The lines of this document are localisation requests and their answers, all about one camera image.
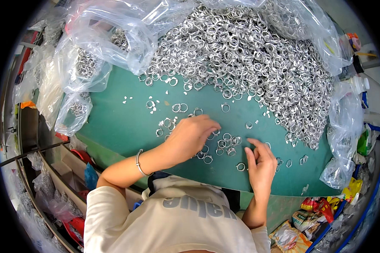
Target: hand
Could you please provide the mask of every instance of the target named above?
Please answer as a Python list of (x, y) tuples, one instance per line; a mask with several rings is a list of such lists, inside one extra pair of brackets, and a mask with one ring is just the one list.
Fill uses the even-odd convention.
[(255, 198), (268, 200), (271, 183), (276, 172), (277, 159), (267, 144), (252, 138), (248, 138), (248, 142), (256, 147), (253, 151), (248, 147), (245, 148), (250, 185), (255, 193)]
[(207, 141), (208, 136), (221, 126), (206, 114), (182, 119), (173, 129), (161, 150), (169, 158), (172, 167), (197, 154)]

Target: clear plastic bag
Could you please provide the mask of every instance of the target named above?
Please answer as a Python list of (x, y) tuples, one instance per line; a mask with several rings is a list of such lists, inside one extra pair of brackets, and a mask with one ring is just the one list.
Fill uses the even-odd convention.
[(65, 30), (79, 47), (140, 75), (149, 67), (157, 38), (181, 23), (195, 5), (173, 0), (76, 1)]
[(343, 189), (349, 185), (355, 169), (355, 163), (342, 157), (333, 157), (325, 166), (319, 180), (334, 189)]
[(55, 50), (55, 61), (66, 93), (102, 92), (113, 68), (111, 63), (92, 55), (63, 36)]
[(42, 83), (39, 87), (37, 109), (45, 118), (49, 130), (55, 124), (64, 92), (61, 89), (61, 80), (57, 65), (54, 62), (55, 48), (52, 45), (42, 47), (42, 61), (40, 62)]
[(334, 88), (328, 114), (327, 139), (335, 157), (350, 159), (356, 151), (357, 140), (363, 129), (361, 99), (348, 83), (335, 82)]
[(225, 9), (237, 5), (243, 5), (250, 8), (260, 7), (266, 0), (199, 0), (203, 5), (210, 9)]
[(72, 136), (87, 122), (93, 105), (90, 97), (82, 97), (81, 93), (67, 94), (62, 102), (55, 123), (55, 131)]
[(258, 11), (279, 35), (311, 40), (333, 76), (353, 62), (352, 51), (340, 40), (334, 23), (315, 0), (267, 0)]

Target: green work surface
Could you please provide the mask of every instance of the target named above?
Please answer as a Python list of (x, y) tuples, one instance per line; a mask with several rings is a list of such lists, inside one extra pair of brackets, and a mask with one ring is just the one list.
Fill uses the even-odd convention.
[[(205, 164), (203, 160), (194, 157), (166, 172), (211, 185), (251, 191), (248, 171), (240, 172), (235, 167), (240, 162), (247, 164), (243, 148), (251, 147), (246, 141), (247, 137), (251, 137), (269, 142), (274, 156), (284, 161), (273, 180), (273, 195), (327, 196), (340, 193), (340, 190), (331, 189), (318, 179), (332, 157), (325, 134), (316, 151), (305, 147), (301, 141), (293, 148), (290, 143), (286, 144), (284, 135), (287, 132), (282, 126), (274, 123), (273, 113), (270, 113), (270, 118), (267, 115), (264, 117), (266, 107), (260, 109), (254, 99), (248, 101), (244, 96), (232, 103), (232, 99), (224, 99), (222, 93), (214, 92), (210, 85), (200, 91), (192, 89), (186, 95), (183, 78), (176, 77), (179, 81), (174, 87), (162, 81), (154, 81), (153, 86), (148, 87), (144, 82), (139, 82), (138, 77), (131, 72), (114, 67), (106, 90), (91, 93), (93, 108), (88, 124), (82, 127), (79, 134), (117, 154), (129, 157), (135, 155), (139, 149), (152, 149), (164, 142), (165, 135), (170, 131), (162, 127), (164, 134), (157, 137), (156, 130), (160, 128), (160, 121), (167, 117), (173, 119), (175, 116), (178, 120), (183, 119), (198, 107), (222, 127), (221, 134), (206, 143), (209, 146), (209, 155), (213, 156), (213, 162)], [(152, 110), (145, 106), (148, 100), (156, 104), (157, 110), (153, 114), (150, 113)], [(221, 104), (224, 102), (231, 107), (229, 113), (221, 111)], [(188, 111), (174, 113), (172, 105), (177, 103), (186, 103)], [(253, 123), (252, 129), (245, 128), (247, 121)], [(226, 153), (218, 156), (215, 153), (217, 141), (227, 132), (242, 137), (242, 144), (235, 147), (235, 156), (229, 157)], [(308, 161), (299, 165), (299, 159), (304, 155), (309, 157)], [(286, 168), (285, 164), (289, 159), (293, 161), (293, 165)], [(307, 184), (308, 190), (303, 193)]]

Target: orange object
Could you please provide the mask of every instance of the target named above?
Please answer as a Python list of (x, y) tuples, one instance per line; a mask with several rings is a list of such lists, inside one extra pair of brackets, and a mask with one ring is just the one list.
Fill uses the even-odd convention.
[(87, 154), (84, 150), (71, 149), (71, 152), (75, 153), (77, 156), (80, 157), (80, 159), (84, 160), (86, 163), (89, 163), (92, 166), (94, 166), (94, 163), (90, 158), (90, 155)]
[(29, 107), (31, 109), (36, 109), (37, 108), (37, 106), (32, 101), (21, 103), (21, 109), (24, 109), (25, 107)]
[(60, 133), (56, 133), (55, 136), (58, 137), (59, 139), (61, 139), (62, 141), (67, 141), (69, 139), (69, 137), (67, 137), (64, 134), (60, 134)]

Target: pile of silver rings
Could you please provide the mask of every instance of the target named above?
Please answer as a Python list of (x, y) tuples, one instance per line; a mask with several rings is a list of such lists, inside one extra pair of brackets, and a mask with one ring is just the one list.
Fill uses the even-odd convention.
[(82, 48), (78, 48), (78, 57), (75, 64), (77, 75), (83, 78), (92, 78), (100, 72), (100, 59)]
[(308, 40), (288, 40), (247, 7), (211, 10), (200, 5), (158, 42), (148, 86), (180, 74), (187, 90), (207, 84), (225, 99), (245, 96), (274, 112), (296, 144), (317, 149), (326, 125), (332, 76)]
[[(66, 101), (71, 97), (71, 93), (66, 94)], [(88, 103), (91, 103), (90, 93), (89, 92), (81, 92), (80, 97), (84, 98)], [(87, 105), (78, 103), (76, 101), (73, 101), (69, 105), (69, 109), (71, 110), (71, 113), (76, 116), (83, 116), (87, 113)]]
[(117, 28), (111, 36), (111, 42), (126, 52), (130, 50), (130, 45), (128, 44), (127, 37), (125, 36), (125, 31), (120, 28)]
[(232, 136), (229, 133), (225, 133), (223, 134), (222, 140), (219, 140), (217, 142), (216, 154), (222, 155), (224, 152), (226, 152), (228, 156), (234, 156), (237, 154), (235, 146), (241, 143), (242, 138), (240, 136)]

